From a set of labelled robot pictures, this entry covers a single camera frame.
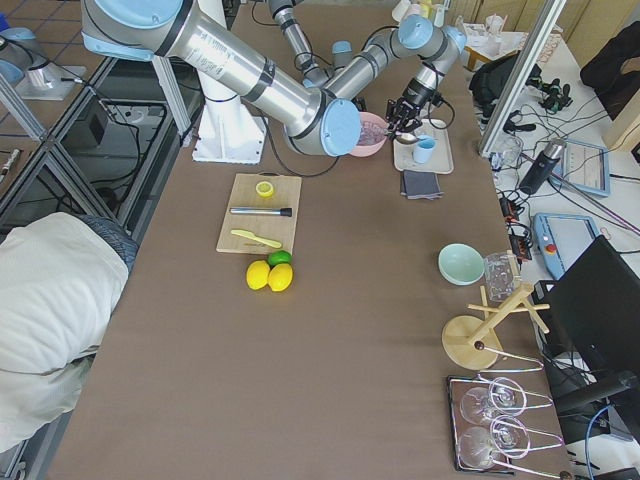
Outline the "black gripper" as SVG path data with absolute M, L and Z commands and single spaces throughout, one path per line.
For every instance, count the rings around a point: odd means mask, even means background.
M 385 118 L 389 131 L 414 131 L 421 126 L 420 112 L 424 100 L 410 101 L 404 97 L 387 101 Z

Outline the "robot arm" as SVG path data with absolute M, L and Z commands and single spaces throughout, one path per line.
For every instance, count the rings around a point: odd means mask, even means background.
M 267 1 L 273 20 L 294 52 L 294 66 L 302 73 L 303 84 L 306 87 L 321 87 L 351 62 L 354 56 L 352 45 L 346 40 L 335 42 L 332 45 L 333 60 L 327 68 L 321 68 L 319 57 L 294 14 L 296 4 L 298 1 Z
M 441 103 L 438 87 L 466 45 L 463 32 L 413 14 L 372 37 L 326 83 L 305 87 L 194 1 L 84 1 L 81 12 L 87 49 L 140 61 L 178 57 L 281 122 L 291 148 L 306 155 L 350 153 L 360 136 L 352 98 L 392 61 L 412 55 L 421 68 L 386 118 L 390 137 L 417 129 L 423 107 Z

